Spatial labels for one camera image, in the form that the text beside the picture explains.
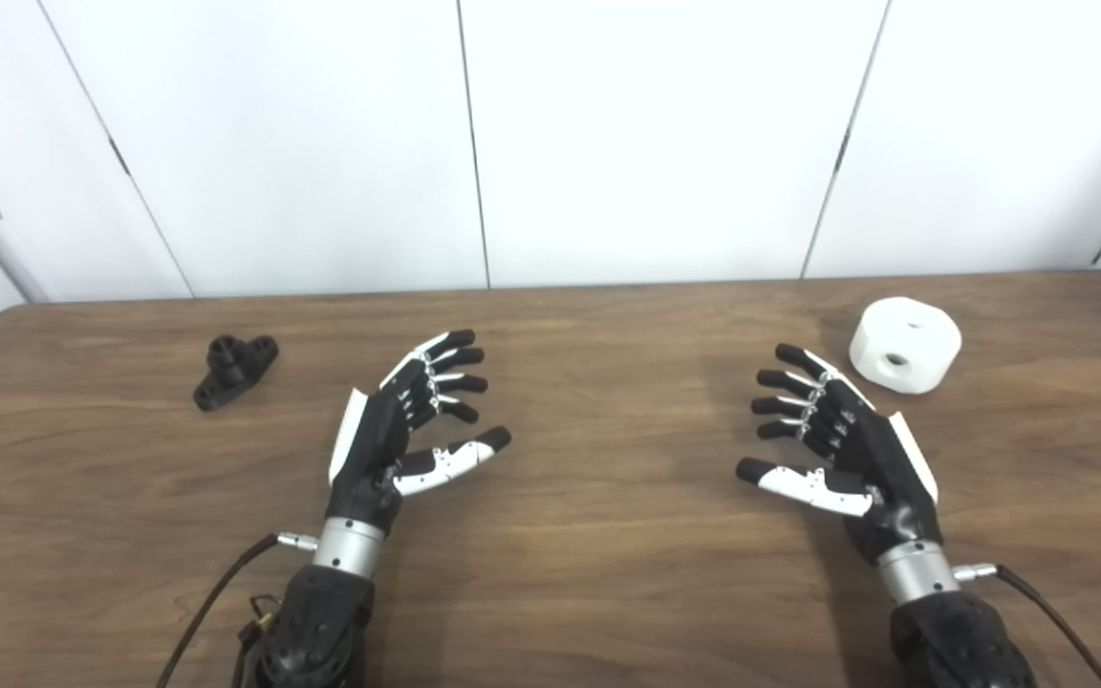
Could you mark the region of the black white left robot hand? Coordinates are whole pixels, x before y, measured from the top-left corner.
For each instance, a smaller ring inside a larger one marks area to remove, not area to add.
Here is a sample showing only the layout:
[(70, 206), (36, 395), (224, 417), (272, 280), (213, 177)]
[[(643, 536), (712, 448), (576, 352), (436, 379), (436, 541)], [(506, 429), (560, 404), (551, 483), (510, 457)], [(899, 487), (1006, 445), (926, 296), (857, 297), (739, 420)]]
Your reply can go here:
[(486, 465), (511, 443), (495, 426), (464, 441), (411, 452), (411, 437), (440, 417), (472, 425), (478, 411), (458, 393), (480, 395), (488, 383), (460, 372), (480, 364), (472, 330), (433, 336), (404, 354), (375, 389), (355, 387), (334, 443), (325, 523), (312, 563), (370, 580), (406, 496), (446, 485)]

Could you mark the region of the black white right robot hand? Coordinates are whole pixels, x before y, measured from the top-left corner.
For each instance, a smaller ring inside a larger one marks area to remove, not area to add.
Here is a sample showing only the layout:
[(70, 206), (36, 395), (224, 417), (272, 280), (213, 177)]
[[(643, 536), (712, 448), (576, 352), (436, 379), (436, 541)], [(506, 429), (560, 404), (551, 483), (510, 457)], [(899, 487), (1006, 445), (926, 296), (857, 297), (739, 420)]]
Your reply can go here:
[(903, 414), (875, 409), (843, 372), (808, 349), (781, 343), (776, 357), (785, 370), (756, 375), (760, 386), (776, 391), (751, 402), (753, 414), (770, 417), (759, 439), (798, 441), (822, 465), (743, 458), (738, 478), (840, 515), (853, 548), (896, 605), (960, 591), (942, 552), (939, 488)]

